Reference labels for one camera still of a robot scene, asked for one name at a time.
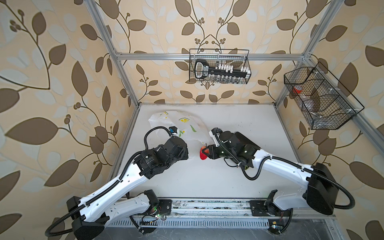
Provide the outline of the red fake apple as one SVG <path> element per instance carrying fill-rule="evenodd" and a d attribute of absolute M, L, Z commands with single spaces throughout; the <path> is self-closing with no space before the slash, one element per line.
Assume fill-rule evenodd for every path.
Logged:
<path fill-rule="evenodd" d="M 209 147 L 203 146 L 200 149 L 200 159 L 201 160 L 206 160 L 209 157 Z"/>

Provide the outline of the white plastic bag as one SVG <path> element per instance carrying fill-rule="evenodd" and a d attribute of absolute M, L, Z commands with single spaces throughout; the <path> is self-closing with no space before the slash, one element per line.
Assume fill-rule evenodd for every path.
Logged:
<path fill-rule="evenodd" d="M 163 111 L 153 114 L 149 118 L 149 123 L 152 128 L 163 127 L 176 127 L 177 136 L 184 141 L 198 141 L 203 145 L 208 145 L 211 142 L 209 130 L 203 121 L 183 111 Z"/>

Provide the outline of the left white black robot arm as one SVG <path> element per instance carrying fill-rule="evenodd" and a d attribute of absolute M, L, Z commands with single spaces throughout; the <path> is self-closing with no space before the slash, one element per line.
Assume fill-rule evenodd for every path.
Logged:
<path fill-rule="evenodd" d="M 150 132 L 164 130 L 169 135 L 165 144 L 149 149 Z M 162 174 L 178 161 L 187 160 L 188 146 L 178 137 L 175 126 L 155 127 L 144 136 L 145 149 L 134 153 L 122 172 L 94 193 L 67 201 L 68 213 L 53 222 L 45 231 L 46 237 L 73 233 L 78 240 L 92 240 L 114 221 L 151 212 L 159 204 L 152 190 L 123 201 L 121 198 L 137 186 Z"/>

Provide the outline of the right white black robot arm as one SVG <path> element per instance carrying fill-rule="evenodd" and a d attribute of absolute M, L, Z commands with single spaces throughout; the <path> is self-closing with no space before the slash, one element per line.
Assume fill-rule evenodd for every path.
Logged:
<path fill-rule="evenodd" d="M 270 222 L 269 232 L 273 235 L 281 235 L 287 230 L 294 209 L 311 208 L 330 216 L 335 209 L 350 210 L 356 205 L 352 194 L 336 182 L 324 164 L 305 165 L 272 155 L 240 132 L 224 132 L 214 128 L 209 135 L 214 144 L 201 148 L 201 159 L 231 160 L 232 167 L 241 169 L 250 181 L 257 180 L 265 170 L 298 185 L 298 190 L 293 193 L 272 190 L 265 200 L 250 201 L 254 217 L 288 217 L 286 222 L 279 224 Z"/>

